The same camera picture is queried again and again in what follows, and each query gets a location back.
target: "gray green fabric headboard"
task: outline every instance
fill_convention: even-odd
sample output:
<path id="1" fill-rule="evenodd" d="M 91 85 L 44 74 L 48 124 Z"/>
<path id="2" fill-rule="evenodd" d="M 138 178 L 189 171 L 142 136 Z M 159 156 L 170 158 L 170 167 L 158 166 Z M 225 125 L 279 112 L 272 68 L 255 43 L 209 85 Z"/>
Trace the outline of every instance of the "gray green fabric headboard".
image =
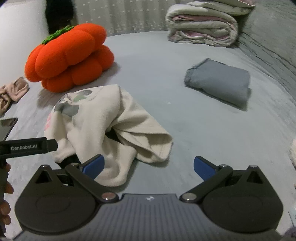
<path id="1" fill-rule="evenodd" d="M 277 79 L 296 99 L 296 4 L 257 0 L 250 15 L 238 19 L 238 46 Z"/>

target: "white logo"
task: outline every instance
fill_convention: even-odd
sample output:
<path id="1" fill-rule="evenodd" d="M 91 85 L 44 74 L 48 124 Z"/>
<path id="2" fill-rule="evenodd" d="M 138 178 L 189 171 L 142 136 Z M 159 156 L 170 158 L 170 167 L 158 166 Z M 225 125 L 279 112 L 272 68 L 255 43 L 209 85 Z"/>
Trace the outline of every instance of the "white logo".
<path id="1" fill-rule="evenodd" d="M 32 148 L 37 148 L 37 145 L 33 144 L 33 145 L 29 145 L 29 146 L 17 146 L 17 147 L 12 146 L 11 150 L 12 151 L 14 151 L 14 150 L 25 150 L 25 149 L 32 149 Z"/>
<path id="2" fill-rule="evenodd" d="M 150 197 L 146 197 L 146 200 L 148 201 L 153 201 L 154 200 L 154 197 L 150 196 Z"/>

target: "orange plush cushion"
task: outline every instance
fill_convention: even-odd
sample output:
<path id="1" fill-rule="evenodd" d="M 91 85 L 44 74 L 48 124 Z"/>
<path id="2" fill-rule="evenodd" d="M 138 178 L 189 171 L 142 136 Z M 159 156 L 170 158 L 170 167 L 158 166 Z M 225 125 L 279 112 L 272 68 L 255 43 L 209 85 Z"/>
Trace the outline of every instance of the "orange plush cushion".
<path id="1" fill-rule="evenodd" d="M 42 81 L 42 86 L 52 92 L 64 92 L 95 80 L 114 61 L 113 53 L 102 45 L 106 36 L 102 26 L 84 23 L 38 45 L 25 65 L 26 78 Z"/>

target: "white wall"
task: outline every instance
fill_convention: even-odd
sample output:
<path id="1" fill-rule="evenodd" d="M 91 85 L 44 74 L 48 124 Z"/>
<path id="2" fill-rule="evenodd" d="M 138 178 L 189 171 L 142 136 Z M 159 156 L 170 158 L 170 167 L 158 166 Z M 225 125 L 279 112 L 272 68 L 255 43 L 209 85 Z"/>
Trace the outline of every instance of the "white wall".
<path id="1" fill-rule="evenodd" d="M 48 36 L 45 0 L 9 0 L 0 7 L 0 86 L 24 75 L 30 52 Z"/>

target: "green braided trim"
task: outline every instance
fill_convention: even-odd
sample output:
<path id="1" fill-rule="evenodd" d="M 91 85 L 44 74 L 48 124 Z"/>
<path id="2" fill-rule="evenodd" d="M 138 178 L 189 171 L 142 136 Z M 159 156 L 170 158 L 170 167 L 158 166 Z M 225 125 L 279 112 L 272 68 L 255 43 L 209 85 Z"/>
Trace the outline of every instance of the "green braided trim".
<path id="1" fill-rule="evenodd" d="M 43 40 L 41 44 L 47 44 L 49 41 L 56 39 L 58 36 L 70 31 L 72 28 L 74 28 L 74 26 L 68 25 L 61 30 L 57 30 L 54 34 L 49 35 L 45 40 Z"/>

